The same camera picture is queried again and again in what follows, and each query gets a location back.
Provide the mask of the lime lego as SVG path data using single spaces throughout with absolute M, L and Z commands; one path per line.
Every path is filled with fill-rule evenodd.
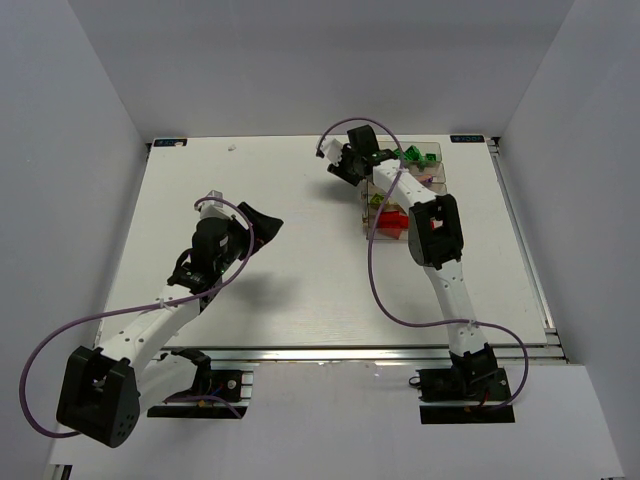
M 370 208 L 373 209 L 378 209 L 380 207 L 380 205 L 383 203 L 384 201 L 384 196 L 381 194 L 374 194 L 373 196 L 371 196 L 368 200 L 368 205 Z

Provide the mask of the green long lego brick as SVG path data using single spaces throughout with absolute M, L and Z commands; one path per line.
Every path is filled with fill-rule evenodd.
M 422 164 L 425 160 L 425 157 L 415 145 L 409 146 L 406 150 L 396 148 L 393 153 L 397 158 L 403 157 L 404 162 L 411 165 Z

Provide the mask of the red long lego brick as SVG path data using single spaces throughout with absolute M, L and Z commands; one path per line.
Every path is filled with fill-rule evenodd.
M 377 222 L 379 228 L 406 229 L 408 217 L 398 211 L 383 212 Z

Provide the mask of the red curved lego piece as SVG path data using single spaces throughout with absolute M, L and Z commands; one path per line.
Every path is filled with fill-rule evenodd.
M 407 230 L 402 228 L 377 228 L 376 237 L 379 239 L 404 241 L 407 238 Z

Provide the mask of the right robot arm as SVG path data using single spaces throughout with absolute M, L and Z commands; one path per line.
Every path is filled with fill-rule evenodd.
M 381 149 L 369 125 L 347 132 L 348 142 L 325 138 L 316 155 L 328 160 L 327 171 L 356 186 L 367 181 L 384 193 L 382 202 L 395 202 L 408 217 L 408 248 L 413 261 L 429 278 L 447 328 L 452 374 L 469 393 L 493 377 L 497 360 L 480 329 L 465 284 L 464 246 L 458 205 L 450 194 L 438 195 L 408 168 L 400 145 Z

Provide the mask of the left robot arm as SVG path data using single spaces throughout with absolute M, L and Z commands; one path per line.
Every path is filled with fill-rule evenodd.
M 161 402 L 215 402 L 211 359 L 167 342 L 200 316 L 227 283 L 227 270 L 272 241 L 284 222 L 240 203 L 225 214 L 222 200 L 207 197 L 191 245 L 178 257 L 156 304 L 96 347 L 77 348 L 63 377 L 56 419 L 111 448 L 131 434 L 141 414 Z

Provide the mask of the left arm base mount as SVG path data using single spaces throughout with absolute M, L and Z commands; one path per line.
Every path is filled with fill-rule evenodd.
M 240 420 L 248 409 L 252 374 L 240 367 L 220 366 L 203 351 L 178 348 L 162 352 L 158 362 L 186 361 L 189 385 L 169 396 L 169 401 L 151 407 L 148 418 Z

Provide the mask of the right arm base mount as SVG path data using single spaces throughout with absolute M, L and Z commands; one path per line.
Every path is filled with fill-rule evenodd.
M 497 408 L 511 398 L 502 368 L 475 386 L 466 386 L 452 368 L 421 369 L 408 385 L 418 391 L 423 425 L 513 424 L 516 420 L 511 405 Z

